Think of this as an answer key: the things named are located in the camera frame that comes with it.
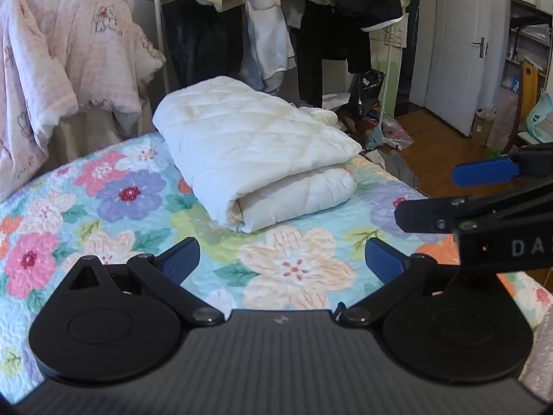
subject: quilted bedspread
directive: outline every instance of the quilted bedspread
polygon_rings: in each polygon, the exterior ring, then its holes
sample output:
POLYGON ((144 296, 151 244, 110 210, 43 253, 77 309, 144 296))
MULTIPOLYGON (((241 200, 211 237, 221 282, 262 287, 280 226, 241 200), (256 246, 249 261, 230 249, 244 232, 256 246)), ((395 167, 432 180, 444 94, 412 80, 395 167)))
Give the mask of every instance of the quilted bedspread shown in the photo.
MULTIPOLYGON (((211 222, 160 135, 99 151, 27 184, 0 205, 0 393, 17 402, 40 384, 29 327, 83 255, 123 263, 193 236, 200 264, 182 286, 226 315, 235 307, 334 309, 359 301, 382 285, 364 262, 371 237, 408 255, 458 262, 451 236, 405 234, 395 224, 395 206, 421 198, 417 192, 360 156, 347 170, 358 182, 352 199, 255 234, 211 222)), ((502 280, 535 327, 552 296, 524 273, 502 280)))

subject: door handle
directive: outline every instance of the door handle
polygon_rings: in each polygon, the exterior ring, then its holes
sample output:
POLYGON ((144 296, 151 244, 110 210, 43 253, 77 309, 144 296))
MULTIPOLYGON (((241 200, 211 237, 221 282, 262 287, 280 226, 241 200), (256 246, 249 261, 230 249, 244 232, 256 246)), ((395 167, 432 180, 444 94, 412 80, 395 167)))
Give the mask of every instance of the door handle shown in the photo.
POLYGON ((480 40, 479 42, 472 42, 472 45, 480 46, 480 59, 483 59, 486 55, 486 38, 482 37, 482 40, 480 40))

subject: white pole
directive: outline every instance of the white pole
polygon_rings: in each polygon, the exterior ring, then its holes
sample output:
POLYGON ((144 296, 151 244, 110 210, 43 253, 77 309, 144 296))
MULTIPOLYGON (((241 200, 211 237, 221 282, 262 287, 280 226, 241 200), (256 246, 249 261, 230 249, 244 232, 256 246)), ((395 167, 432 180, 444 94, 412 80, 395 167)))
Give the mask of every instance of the white pole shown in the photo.
POLYGON ((384 101, 386 100, 386 93, 388 92, 388 80, 390 79, 390 63, 391 61, 391 51, 392 51, 392 37, 390 36, 390 41, 388 43, 388 59, 386 60, 386 76, 384 76, 384 89, 382 92, 382 101, 381 101, 381 114, 378 119, 378 127, 382 129, 382 121, 384 120, 384 101))
MULTIPOLYGON (((156 9, 156 30, 158 33, 158 50, 165 55, 165 44, 163 38, 163 20, 161 18, 161 0, 154 0, 154 8, 156 9)), ((163 87, 165 88, 165 94, 170 92, 169 88, 169 73, 167 72, 167 61, 161 69, 163 74, 163 87)))

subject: pink blanket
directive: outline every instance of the pink blanket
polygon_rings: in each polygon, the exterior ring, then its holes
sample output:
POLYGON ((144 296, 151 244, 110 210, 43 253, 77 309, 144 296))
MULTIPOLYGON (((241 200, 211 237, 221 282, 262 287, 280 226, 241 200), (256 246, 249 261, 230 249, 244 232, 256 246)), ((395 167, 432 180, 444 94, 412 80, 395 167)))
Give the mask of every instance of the pink blanket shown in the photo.
POLYGON ((48 157, 61 117, 138 117, 165 58, 123 0, 5 0, 0 8, 0 201, 48 157))

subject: black plastic bag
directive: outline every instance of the black plastic bag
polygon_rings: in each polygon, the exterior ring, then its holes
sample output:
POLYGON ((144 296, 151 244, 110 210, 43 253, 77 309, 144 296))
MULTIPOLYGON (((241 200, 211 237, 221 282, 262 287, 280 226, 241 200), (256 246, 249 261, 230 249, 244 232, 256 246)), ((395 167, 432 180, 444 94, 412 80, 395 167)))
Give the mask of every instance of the black plastic bag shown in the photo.
POLYGON ((353 77, 347 104, 347 108, 353 116, 365 117, 378 103, 378 95, 380 95, 385 76, 384 72, 371 69, 367 72, 357 73, 353 77))

